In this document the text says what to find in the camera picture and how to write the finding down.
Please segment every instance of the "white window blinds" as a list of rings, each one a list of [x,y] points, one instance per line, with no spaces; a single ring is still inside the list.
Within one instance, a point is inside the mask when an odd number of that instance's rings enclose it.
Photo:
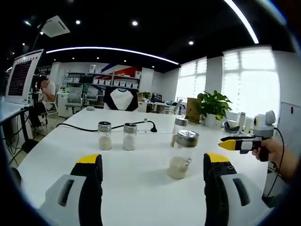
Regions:
[[[269,47],[239,49],[224,53],[222,94],[233,103],[234,113],[254,118],[279,109],[279,79],[273,52]]]
[[[207,58],[181,65],[175,100],[187,101],[188,97],[196,98],[204,92],[206,85]]]

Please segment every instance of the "glass jar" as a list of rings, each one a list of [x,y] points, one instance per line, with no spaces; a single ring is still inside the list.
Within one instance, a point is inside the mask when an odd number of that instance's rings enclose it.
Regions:
[[[187,126],[187,123],[188,123],[187,119],[184,119],[184,118],[176,118],[175,119],[173,134],[171,136],[171,142],[170,142],[171,147],[174,146],[175,138],[177,136],[178,131],[185,129],[185,127]]]
[[[136,148],[137,125],[126,123],[123,126],[123,149],[132,151]]]
[[[198,133],[190,130],[179,130],[172,151],[173,158],[169,162],[167,175],[173,179],[185,177],[196,146],[198,145]]]
[[[112,148],[111,142],[111,132],[112,132],[112,125],[108,121],[101,121],[98,123],[98,144],[99,149],[103,151],[108,151]]]

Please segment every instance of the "black ceiling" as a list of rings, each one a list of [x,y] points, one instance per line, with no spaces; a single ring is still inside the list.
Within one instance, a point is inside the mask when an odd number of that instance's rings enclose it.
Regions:
[[[235,0],[257,35],[259,44],[273,49],[293,51],[285,28],[280,26],[254,0]],[[21,13],[5,19],[4,67],[32,47],[39,32],[37,25],[59,15],[71,31],[54,38],[39,35],[34,49],[78,46],[125,48],[157,55],[180,64],[204,56],[220,56],[222,51],[253,45],[246,28],[223,0],[192,1],[89,1],[53,0],[19,4]],[[32,25],[27,26],[24,20]],[[133,27],[131,22],[138,21]],[[132,66],[155,66],[166,72],[175,64],[112,50],[69,50],[45,54],[40,65],[74,61],[117,63]]]

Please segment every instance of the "white flower pot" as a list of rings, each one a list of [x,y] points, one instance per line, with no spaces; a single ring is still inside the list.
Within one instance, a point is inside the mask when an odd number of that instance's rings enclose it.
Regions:
[[[215,114],[208,114],[205,117],[204,120],[204,125],[212,128],[220,127],[221,126],[221,121],[217,120]]]

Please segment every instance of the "led light strip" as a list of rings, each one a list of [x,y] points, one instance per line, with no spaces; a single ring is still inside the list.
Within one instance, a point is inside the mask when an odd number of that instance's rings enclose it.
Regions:
[[[256,37],[255,32],[253,31],[250,23],[248,22],[248,20],[246,19],[245,15],[240,11],[240,9],[237,7],[237,5],[235,5],[235,3],[232,0],[224,0],[230,7],[231,9],[236,13],[236,15],[239,17],[239,19],[241,20],[241,22],[243,22],[244,26],[246,27],[246,29],[248,30],[250,36],[252,37],[253,41],[255,44],[258,44],[258,39]]]
[[[123,48],[110,48],[110,47],[70,47],[70,48],[59,48],[59,49],[47,51],[46,53],[55,53],[55,52],[59,52],[59,51],[74,50],[74,49],[107,49],[107,50],[117,50],[117,51],[123,51],[123,52],[141,54],[141,55],[144,55],[144,56],[157,58],[159,60],[165,60],[165,61],[173,63],[175,65],[179,64],[179,63],[177,63],[175,61],[171,61],[171,60],[159,57],[159,56],[155,56],[155,55],[151,55],[151,54],[147,54],[147,53],[142,53],[142,52],[138,52],[138,51],[133,51],[133,50],[128,50],[128,49],[123,49]]]

